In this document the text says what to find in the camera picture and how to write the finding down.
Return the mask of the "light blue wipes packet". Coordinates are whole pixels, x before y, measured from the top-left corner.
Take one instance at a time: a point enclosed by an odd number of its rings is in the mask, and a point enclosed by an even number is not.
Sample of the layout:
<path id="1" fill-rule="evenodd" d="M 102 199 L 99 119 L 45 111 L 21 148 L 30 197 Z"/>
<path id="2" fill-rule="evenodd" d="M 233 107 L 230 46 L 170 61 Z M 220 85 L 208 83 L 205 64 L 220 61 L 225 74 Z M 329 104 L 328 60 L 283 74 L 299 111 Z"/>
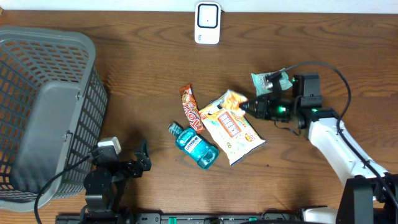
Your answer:
<path id="1" fill-rule="evenodd" d="M 282 72 L 282 78 L 280 79 L 280 84 L 281 84 L 282 89 L 280 91 L 270 91 L 270 90 L 266 89 L 264 77 L 266 77 L 274 72 L 258 73 L 258 74 L 252 73 L 251 74 L 253 85 L 256 89 L 256 96 L 267 95 L 267 94 L 275 95 L 275 94 L 279 94 L 281 91 L 288 90 L 289 88 L 292 87 L 292 82 L 289 80 L 289 76 L 284 71 L 284 69 L 281 69 L 277 72 Z"/>

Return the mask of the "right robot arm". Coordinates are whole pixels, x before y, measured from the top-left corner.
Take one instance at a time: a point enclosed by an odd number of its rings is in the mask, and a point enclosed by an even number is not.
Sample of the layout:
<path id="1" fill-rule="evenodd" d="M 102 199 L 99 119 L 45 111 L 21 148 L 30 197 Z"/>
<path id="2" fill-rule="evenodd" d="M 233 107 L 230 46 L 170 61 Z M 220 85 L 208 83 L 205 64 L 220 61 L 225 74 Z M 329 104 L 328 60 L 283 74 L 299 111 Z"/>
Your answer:
<path id="1" fill-rule="evenodd" d="M 267 77 L 271 92 L 239 107 L 257 119 L 292 122 L 292 132 L 305 136 L 324 155 L 344 187 L 338 209 L 304 208 L 293 222 L 397 223 L 397 176 L 363 150 L 334 109 L 322 106 L 319 75 L 294 75 L 290 100 L 282 98 L 281 76 Z"/>

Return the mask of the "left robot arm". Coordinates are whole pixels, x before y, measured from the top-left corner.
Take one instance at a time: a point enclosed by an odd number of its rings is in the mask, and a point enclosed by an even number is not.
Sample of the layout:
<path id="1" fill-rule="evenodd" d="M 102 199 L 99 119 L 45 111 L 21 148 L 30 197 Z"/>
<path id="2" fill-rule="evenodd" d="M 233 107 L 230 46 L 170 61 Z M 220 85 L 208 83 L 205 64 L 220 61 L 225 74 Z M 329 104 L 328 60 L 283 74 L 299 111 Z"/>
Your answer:
<path id="1" fill-rule="evenodd" d="M 134 151 L 135 160 L 121 161 L 121 145 L 116 137 L 105 138 L 89 152 L 96 169 L 84 179 L 86 206 L 80 223 L 135 223 L 135 215 L 120 202 L 131 179 L 151 169 L 147 141 Z"/>

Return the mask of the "wet wipes packet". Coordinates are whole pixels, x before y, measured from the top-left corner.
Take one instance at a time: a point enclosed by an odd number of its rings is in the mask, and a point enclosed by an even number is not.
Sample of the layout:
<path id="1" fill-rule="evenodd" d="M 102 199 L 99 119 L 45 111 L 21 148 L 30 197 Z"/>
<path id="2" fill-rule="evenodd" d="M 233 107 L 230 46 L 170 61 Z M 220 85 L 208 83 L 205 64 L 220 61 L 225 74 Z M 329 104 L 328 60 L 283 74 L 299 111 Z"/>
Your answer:
<path id="1" fill-rule="evenodd" d="M 245 155 L 267 143 L 244 116 L 239 117 L 221 107 L 221 95 L 199 111 L 201 121 L 233 166 Z"/>

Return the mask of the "small orange box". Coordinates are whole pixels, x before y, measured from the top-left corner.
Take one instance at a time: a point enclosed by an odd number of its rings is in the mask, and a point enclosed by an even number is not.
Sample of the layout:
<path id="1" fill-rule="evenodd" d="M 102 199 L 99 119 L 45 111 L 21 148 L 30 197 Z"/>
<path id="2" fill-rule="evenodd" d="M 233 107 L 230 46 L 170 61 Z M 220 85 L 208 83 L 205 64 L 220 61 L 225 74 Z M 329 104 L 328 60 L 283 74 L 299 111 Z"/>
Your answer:
<path id="1" fill-rule="evenodd" d="M 221 107 L 233 112 L 235 115 L 242 117 L 245 115 L 245 111 L 242 110 L 239 106 L 241 103 L 245 103 L 248 101 L 248 98 L 244 95 L 237 93 L 233 90 L 228 90 L 222 96 Z"/>

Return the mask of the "blue Listerine mouthwash bottle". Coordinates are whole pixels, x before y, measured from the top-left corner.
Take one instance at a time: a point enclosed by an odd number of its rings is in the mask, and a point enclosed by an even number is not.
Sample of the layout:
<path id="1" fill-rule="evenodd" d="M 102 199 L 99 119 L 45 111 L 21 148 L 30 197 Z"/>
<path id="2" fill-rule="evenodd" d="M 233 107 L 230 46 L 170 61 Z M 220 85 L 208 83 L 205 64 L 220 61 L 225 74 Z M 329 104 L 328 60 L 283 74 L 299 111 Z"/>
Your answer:
<path id="1" fill-rule="evenodd" d="M 176 122 L 168 130 L 176 137 L 176 146 L 190 156 L 203 170 L 208 169 L 219 156 L 219 150 L 192 128 L 183 129 Z"/>

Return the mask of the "orange Top snack bar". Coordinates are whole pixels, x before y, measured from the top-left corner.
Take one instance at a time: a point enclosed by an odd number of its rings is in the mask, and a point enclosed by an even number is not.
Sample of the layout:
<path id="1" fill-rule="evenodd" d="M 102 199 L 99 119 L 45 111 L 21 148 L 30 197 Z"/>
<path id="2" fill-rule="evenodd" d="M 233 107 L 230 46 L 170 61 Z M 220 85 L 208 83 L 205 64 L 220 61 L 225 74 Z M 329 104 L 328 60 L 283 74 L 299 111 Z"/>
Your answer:
<path id="1" fill-rule="evenodd" d="M 201 134 L 205 130 L 205 127 L 201 121 L 191 84 L 181 87 L 179 92 L 182 100 L 183 110 L 188 119 L 190 127 L 196 131 L 196 133 Z"/>

